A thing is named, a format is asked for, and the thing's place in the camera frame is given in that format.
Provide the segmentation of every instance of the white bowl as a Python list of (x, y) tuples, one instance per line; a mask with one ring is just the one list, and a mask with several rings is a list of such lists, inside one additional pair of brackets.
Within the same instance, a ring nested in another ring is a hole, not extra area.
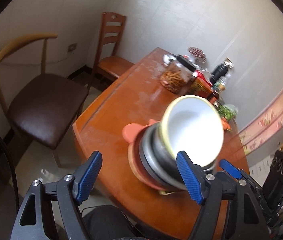
[(217, 158), (224, 141), (217, 110), (198, 96), (182, 96), (171, 102), (163, 115), (160, 135), (172, 157), (176, 159), (177, 153), (185, 151), (201, 167)]

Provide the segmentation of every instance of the metal screw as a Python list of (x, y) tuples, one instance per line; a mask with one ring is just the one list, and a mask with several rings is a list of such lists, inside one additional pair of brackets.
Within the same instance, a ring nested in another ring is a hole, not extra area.
[(72, 178), (73, 178), (73, 175), (68, 174), (68, 175), (66, 175), (66, 176), (64, 177), (64, 180), (70, 181)]
[(39, 184), (40, 184), (39, 179), (34, 180), (33, 183), (32, 183), (33, 186), (38, 186)]
[(208, 180), (214, 180), (215, 179), (215, 176), (213, 174), (207, 174), (206, 175), (206, 179)]
[(247, 185), (247, 182), (243, 179), (240, 179), (239, 180), (239, 184), (242, 185), (242, 186), (246, 186)]

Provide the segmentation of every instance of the tabletop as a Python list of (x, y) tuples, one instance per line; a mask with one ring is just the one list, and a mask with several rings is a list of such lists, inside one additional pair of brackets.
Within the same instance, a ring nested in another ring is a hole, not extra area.
[[(148, 124), (160, 120), (166, 107), (177, 95), (163, 88), (158, 79), (165, 70), (165, 50), (156, 48), (132, 66), (108, 87), (74, 122), (75, 143), (83, 159), (94, 150), (103, 155), (98, 179), (112, 199), (147, 225), (178, 239), (187, 239), (196, 221), (200, 206), (188, 192), (171, 195), (159, 193), (140, 182), (128, 163), (128, 143), (122, 129), (129, 123)], [(225, 133), (219, 159), (224, 158), (248, 172), (235, 123)], [(227, 202), (222, 201), (214, 239), (221, 236)]]

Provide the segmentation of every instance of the green vegetable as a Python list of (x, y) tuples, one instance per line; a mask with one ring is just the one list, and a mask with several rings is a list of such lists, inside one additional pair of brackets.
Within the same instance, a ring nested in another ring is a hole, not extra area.
[(220, 117), (225, 117), (225, 119), (227, 120), (227, 122), (229, 122), (233, 117), (236, 116), (236, 112), (229, 109), (228, 107), (225, 106), (219, 106), (217, 108), (217, 111), (220, 115)]

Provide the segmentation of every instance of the black pants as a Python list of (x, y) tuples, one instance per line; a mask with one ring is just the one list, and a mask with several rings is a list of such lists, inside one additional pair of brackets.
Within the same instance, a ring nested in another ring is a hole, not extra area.
[(111, 205), (97, 207), (85, 215), (83, 219), (91, 240), (118, 238), (133, 240), (139, 237), (150, 240), (172, 240), (171, 237), (146, 225), (136, 225), (133, 228), (122, 212)]

